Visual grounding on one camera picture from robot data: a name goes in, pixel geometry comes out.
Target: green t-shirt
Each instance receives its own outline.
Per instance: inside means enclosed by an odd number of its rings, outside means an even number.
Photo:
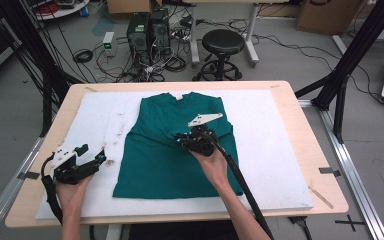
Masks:
[[[205,177],[199,162],[176,143],[176,133],[190,131],[188,122],[198,114],[222,113],[207,123],[226,152],[237,161],[233,126],[227,121],[221,98],[191,92],[177,100],[169,93],[144,98],[138,119],[127,134],[118,183],[113,197],[175,199],[215,197],[217,191]],[[229,182],[242,194],[233,173]]]

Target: cardboard box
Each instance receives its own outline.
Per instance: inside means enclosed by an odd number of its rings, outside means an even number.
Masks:
[[[108,12],[114,13],[133,13],[133,12],[151,12],[151,0],[108,0]],[[162,5],[162,0],[157,0],[158,4]]]
[[[305,0],[296,29],[342,36],[364,4],[367,0]]]

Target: desk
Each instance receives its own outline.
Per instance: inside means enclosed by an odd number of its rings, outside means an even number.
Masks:
[[[30,171],[40,172],[42,163],[49,154],[63,143],[76,116],[85,93],[88,92],[139,92],[176,90],[270,90],[280,116],[283,119],[290,143],[308,186],[314,208],[303,211],[273,211],[265,216],[294,216],[341,213],[348,204],[333,174],[320,174],[319,168],[329,167],[326,158],[311,130],[290,85],[285,81],[240,81],[240,82],[163,82],[163,83],[116,83],[74,85],[62,104],[51,129],[34,160]],[[40,180],[26,179],[9,214],[8,227],[57,226],[55,220],[37,220],[36,212],[44,195]],[[227,219],[227,213],[176,214],[158,216],[100,217],[83,219],[83,224],[141,223],[167,221],[194,221]]]
[[[257,18],[259,4],[255,2],[255,0],[185,0],[184,2],[191,3],[193,6],[196,4],[202,3],[249,3],[252,4],[251,12],[249,16],[249,25],[248,31],[245,37],[245,48],[248,50],[248,53],[252,60],[252,67],[255,67],[257,63],[260,61],[258,59],[258,55],[255,51],[254,45],[252,44],[252,33],[254,31],[255,19]],[[259,0],[259,3],[283,3],[287,2],[286,0]],[[199,63],[199,54],[198,54],[198,45],[196,41],[196,17],[195,11],[193,7],[191,8],[191,16],[193,19],[192,27],[191,27],[191,36],[190,36],[190,48],[191,48],[191,57],[192,57],[192,65],[196,65]]]

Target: black stool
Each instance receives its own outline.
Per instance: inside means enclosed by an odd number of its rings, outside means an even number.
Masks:
[[[245,47],[245,40],[241,35],[226,29],[213,30],[204,35],[202,45],[211,53],[205,58],[205,62],[210,59],[212,54],[216,55],[218,60],[205,63],[192,81],[199,81],[201,77],[207,81],[222,81],[223,77],[231,81],[242,78],[239,69],[229,62],[230,56],[240,53]],[[226,75],[232,71],[234,71],[233,77]]]

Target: white board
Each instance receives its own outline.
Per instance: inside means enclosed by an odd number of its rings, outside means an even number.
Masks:
[[[178,96],[189,92],[170,93]],[[262,210],[303,210],[313,207],[270,91],[195,92],[222,98],[228,121],[233,125],[239,167]],[[84,96],[64,146],[74,149],[85,143],[89,145],[89,151],[78,158],[78,164],[92,160],[102,147],[105,147],[107,159],[114,162],[111,165],[101,165],[90,182],[82,211],[83,217],[226,212],[219,197],[173,200],[112,197],[123,156],[124,141],[136,122],[140,101],[160,93],[162,92],[88,93]],[[245,196],[239,198],[251,209]],[[54,218],[45,197],[36,218]]]

